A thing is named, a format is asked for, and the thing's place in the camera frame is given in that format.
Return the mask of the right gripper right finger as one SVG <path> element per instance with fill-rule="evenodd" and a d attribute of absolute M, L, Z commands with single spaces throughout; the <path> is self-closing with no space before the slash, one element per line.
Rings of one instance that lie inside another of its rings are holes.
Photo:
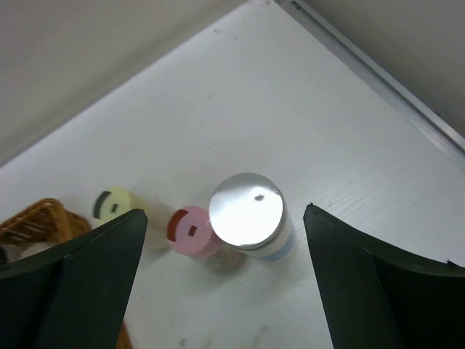
<path fill-rule="evenodd" d="M 464 347 L 464 267 L 407 252 L 314 204 L 303 221 L 335 348 Z"/>

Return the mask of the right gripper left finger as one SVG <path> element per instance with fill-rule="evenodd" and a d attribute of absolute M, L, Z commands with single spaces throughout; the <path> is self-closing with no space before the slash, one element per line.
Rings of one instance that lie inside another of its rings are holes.
<path fill-rule="evenodd" d="M 147 228 L 133 209 L 1 266 L 2 348 L 115 348 Z"/>

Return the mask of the silver lid blue label jar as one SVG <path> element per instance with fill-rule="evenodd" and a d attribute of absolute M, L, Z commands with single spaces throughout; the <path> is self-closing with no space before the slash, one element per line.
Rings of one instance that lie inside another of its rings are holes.
<path fill-rule="evenodd" d="M 233 249 L 264 262 L 286 258 L 295 242 L 286 200 L 267 177 L 245 172 L 221 182 L 209 202 L 209 222 Z"/>

